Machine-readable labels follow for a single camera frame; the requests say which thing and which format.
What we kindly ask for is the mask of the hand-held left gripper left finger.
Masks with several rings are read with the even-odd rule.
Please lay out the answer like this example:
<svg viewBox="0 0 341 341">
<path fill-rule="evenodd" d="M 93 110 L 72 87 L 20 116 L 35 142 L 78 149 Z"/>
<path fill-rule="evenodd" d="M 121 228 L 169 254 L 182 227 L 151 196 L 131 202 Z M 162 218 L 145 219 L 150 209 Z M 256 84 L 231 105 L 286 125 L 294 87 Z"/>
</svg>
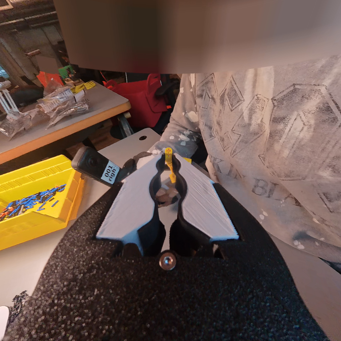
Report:
<svg viewBox="0 0 341 341">
<path fill-rule="evenodd" d="M 164 154 L 151 155 L 139 169 L 128 175 L 113 200 L 97 239 L 135 244 L 142 256 L 156 256 L 164 243 L 156 193 L 161 187 Z"/>
</svg>

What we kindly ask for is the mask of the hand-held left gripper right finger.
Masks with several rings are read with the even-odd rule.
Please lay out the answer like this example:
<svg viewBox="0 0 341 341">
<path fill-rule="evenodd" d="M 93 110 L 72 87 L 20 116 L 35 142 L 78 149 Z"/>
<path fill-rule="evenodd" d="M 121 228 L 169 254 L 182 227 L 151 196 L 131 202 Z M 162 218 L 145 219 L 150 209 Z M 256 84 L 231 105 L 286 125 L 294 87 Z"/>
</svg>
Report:
<svg viewBox="0 0 341 341">
<path fill-rule="evenodd" d="M 213 245 L 239 241 L 215 183 L 180 155 L 174 154 L 172 161 L 180 200 L 170 228 L 170 249 L 180 256 L 201 250 L 213 255 Z"/>
</svg>

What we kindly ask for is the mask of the grey desk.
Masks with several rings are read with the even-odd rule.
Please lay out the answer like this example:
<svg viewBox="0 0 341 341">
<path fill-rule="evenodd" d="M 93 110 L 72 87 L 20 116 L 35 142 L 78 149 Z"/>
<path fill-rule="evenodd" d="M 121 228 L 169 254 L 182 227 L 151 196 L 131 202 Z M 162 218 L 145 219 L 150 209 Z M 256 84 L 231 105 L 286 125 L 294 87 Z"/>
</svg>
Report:
<svg viewBox="0 0 341 341">
<path fill-rule="evenodd" d="M 122 166 L 130 157 L 147 151 L 159 140 L 152 129 L 143 129 L 100 152 Z M 1 306 L 11 306 L 14 296 L 32 294 L 37 281 L 67 228 L 0 251 Z M 341 340 L 341 275 L 318 257 L 296 249 L 271 235 L 296 287 L 312 316 L 330 340 Z"/>
</svg>

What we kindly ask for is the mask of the person's right hand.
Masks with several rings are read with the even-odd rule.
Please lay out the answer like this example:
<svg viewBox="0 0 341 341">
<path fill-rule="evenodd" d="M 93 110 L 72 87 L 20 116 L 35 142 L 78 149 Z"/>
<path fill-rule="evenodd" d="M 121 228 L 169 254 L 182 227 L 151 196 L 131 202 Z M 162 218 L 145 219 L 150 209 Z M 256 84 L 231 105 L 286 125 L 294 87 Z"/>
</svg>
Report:
<svg viewBox="0 0 341 341">
<path fill-rule="evenodd" d="M 161 187 L 156 193 L 156 201 L 158 207 L 167 207 L 176 203 L 180 199 L 180 195 L 175 187 L 168 187 L 167 189 Z"/>
</svg>

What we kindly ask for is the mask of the grey table wood edge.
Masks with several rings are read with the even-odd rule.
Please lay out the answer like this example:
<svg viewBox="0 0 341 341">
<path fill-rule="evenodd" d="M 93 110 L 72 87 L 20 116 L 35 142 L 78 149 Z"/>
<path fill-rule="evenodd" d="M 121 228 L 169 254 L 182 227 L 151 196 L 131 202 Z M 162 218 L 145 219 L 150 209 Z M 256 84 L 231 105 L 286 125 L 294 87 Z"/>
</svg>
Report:
<svg viewBox="0 0 341 341">
<path fill-rule="evenodd" d="M 95 84 L 94 88 L 86 92 L 86 98 L 90 102 L 88 112 L 76 117 L 66 117 L 48 129 L 45 125 L 35 126 L 10 140 L 1 133 L 0 163 L 4 164 L 63 138 L 85 134 L 86 130 L 131 108 L 128 99 Z"/>
</svg>

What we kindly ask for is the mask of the pile of clear plastic bags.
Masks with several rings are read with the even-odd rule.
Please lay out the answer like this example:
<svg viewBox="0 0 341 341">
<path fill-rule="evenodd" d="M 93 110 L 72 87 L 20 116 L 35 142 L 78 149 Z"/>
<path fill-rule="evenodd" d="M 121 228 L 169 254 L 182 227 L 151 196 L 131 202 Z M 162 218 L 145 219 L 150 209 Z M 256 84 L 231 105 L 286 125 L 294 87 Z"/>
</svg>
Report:
<svg viewBox="0 0 341 341">
<path fill-rule="evenodd" d="M 53 127 L 63 118 L 86 113 L 89 108 L 90 102 L 83 89 L 74 93 L 69 86 L 60 87 L 39 99 L 34 109 L 24 113 L 10 111 L 1 122 L 0 132 L 12 139 L 35 126 L 47 124 L 46 129 Z"/>
</svg>

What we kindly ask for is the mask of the heap of blue toy pins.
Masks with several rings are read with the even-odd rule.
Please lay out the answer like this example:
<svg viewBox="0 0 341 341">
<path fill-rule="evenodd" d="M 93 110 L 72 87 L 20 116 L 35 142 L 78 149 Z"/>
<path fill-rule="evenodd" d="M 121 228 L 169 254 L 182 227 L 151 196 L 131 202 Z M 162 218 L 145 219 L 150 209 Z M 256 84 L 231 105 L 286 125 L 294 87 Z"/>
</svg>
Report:
<svg viewBox="0 0 341 341">
<path fill-rule="evenodd" d="M 5 221 L 14 218 L 18 215 L 22 215 L 27 211 L 34 210 L 40 212 L 49 207 L 55 207 L 59 200 L 56 199 L 57 194 L 63 192 L 66 188 L 66 184 L 55 186 L 51 189 L 40 191 L 38 193 L 29 195 L 27 197 L 14 200 L 7 204 L 2 209 L 0 214 L 0 221 Z"/>
</svg>

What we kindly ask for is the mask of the yellow black striped strips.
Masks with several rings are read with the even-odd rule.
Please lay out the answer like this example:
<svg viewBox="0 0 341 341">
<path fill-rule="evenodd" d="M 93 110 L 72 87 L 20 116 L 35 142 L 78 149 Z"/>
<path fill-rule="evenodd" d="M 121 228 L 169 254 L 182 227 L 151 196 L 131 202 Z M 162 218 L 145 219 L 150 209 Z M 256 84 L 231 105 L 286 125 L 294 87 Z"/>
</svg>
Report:
<svg viewBox="0 0 341 341">
<path fill-rule="evenodd" d="M 77 86 L 74 86 L 71 88 L 71 92 L 73 94 L 78 94 L 83 90 L 90 90 L 92 88 L 96 87 L 96 83 L 94 81 L 88 81 L 86 83 L 81 83 Z"/>
</svg>

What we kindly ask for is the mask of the red fabric bag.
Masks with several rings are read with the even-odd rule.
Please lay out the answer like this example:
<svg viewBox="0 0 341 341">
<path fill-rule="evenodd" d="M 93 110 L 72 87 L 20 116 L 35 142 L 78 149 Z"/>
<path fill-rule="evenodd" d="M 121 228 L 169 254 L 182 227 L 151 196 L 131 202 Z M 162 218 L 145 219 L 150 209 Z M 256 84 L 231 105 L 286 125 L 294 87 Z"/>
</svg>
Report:
<svg viewBox="0 0 341 341">
<path fill-rule="evenodd" d="M 152 128 L 160 132 L 169 123 L 171 114 L 165 95 L 156 96 L 161 87 L 160 74 L 152 73 L 146 80 L 129 83 L 117 83 L 112 79 L 103 82 L 103 85 L 130 102 L 130 118 L 127 121 L 131 128 Z"/>
</svg>

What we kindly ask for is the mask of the yellow plastic bin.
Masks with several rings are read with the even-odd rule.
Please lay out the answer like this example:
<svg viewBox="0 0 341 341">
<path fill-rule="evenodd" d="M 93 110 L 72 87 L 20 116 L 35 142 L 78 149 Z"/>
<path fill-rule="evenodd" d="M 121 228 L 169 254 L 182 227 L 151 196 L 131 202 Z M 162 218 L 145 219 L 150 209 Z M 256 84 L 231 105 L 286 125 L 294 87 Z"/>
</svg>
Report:
<svg viewBox="0 0 341 341">
<path fill-rule="evenodd" d="M 1 211 L 10 202 L 66 184 L 57 194 L 55 207 L 43 211 L 27 211 L 0 223 L 0 249 L 21 244 L 66 228 L 76 218 L 82 200 L 84 180 L 71 167 L 71 161 L 59 155 L 6 173 L 0 177 Z"/>
</svg>

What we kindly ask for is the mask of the white metal stand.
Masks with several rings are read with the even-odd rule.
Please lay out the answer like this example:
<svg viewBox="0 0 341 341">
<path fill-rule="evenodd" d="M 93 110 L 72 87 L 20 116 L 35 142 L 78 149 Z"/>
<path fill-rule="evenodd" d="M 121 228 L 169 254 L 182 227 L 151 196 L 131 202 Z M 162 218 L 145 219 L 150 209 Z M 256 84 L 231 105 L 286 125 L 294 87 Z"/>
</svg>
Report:
<svg viewBox="0 0 341 341">
<path fill-rule="evenodd" d="M 21 113 L 8 91 L 10 86 L 11 82 L 9 80 L 0 82 L 0 102 L 6 112 L 6 117 L 13 121 L 21 118 Z"/>
</svg>

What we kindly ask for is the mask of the heap of black toy pins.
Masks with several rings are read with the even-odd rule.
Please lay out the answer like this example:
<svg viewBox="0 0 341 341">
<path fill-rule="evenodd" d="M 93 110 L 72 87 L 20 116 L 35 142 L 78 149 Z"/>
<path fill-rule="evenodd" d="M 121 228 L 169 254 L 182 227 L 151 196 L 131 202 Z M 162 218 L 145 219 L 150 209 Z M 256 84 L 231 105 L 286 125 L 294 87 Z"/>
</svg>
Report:
<svg viewBox="0 0 341 341">
<path fill-rule="evenodd" d="M 29 295 L 27 293 L 27 290 L 22 291 L 18 295 L 16 295 L 12 299 L 12 306 L 9 307 L 9 318 L 7 321 L 6 329 L 8 329 L 16 320 L 16 318 L 21 313 L 26 301 L 28 300 Z"/>
</svg>

